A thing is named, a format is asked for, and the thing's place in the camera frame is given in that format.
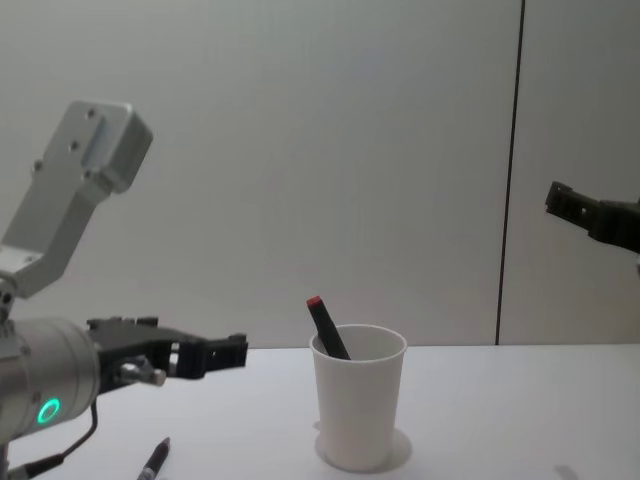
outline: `metal cylinder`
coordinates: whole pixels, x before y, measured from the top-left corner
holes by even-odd
[[[73,323],[21,320],[15,333],[20,354],[0,362],[0,444],[76,418],[100,387],[96,349]]]

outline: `pen on table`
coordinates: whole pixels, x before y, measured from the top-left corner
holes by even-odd
[[[149,460],[145,464],[142,472],[138,475],[138,480],[154,480],[162,468],[162,464],[167,459],[169,455],[169,447],[171,446],[171,439],[169,437],[165,438],[162,442],[158,444],[155,448]]]
[[[322,299],[320,297],[310,298],[307,300],[307,307],[309,308],[309,312],[311,312],[313,322],[318,329],[318,338],[320,338],[320,341],[324,345],[327,355],[343,360],[351,360],[344,343],[342,343],[338,329],[331,320],[327,307],[324,306]]]

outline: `white wall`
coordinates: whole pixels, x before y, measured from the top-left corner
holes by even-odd
[[[640,3],[527,5],[502,343],[640,341],[635,257],[544,213],[553,180],[640,195]]]
[[[158,313],[303,345],[305,299],[412,343],[491,343],[519,2],[0,6],[0,224],[66,105],[156,134],[18,317]]]

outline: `marker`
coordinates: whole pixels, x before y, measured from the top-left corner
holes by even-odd
[[[149,460],[145,464],[142,472],[138,475],[138,480],[154,480],[158,475],[158,472],[162,468],[162,464],[167,459],[169,455],[169,447],[171,446],[171,439],[169,437],[165,438],[158,446],[155,448]]]
[[[342,343],[338,329],[331,320],[327,307],[324,306],[322,299],[320,297],[310,298],[307,300],[307,307],[309,308],[309,312],[311,312],[313,322],[318,329],[318,338],[320,338],[320,341],[324,345],[327,355],[343,360],[351,360],[344,343]]]

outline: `pen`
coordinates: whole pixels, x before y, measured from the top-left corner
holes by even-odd
[[[327,355],[343,360],[351,360],[344,343],[342,343],[338,329],[331,320],[327,307],[324,306],[322,299],[320,297],[310,298],[307,300],[307,307],[309,308],[309,312],[311,312],[313,322],[318,329],[318,338],[320,338],[320,341],[324,345]]]
[[[171,439],[169,437],[158,444],[151,454],[151,457],[149,457],[149,460],[147,460],[142,472],[138,475],[138,480],[154,480],[156,478],[160,468],[162,468],[162,464],[169,455],[170,446]]]

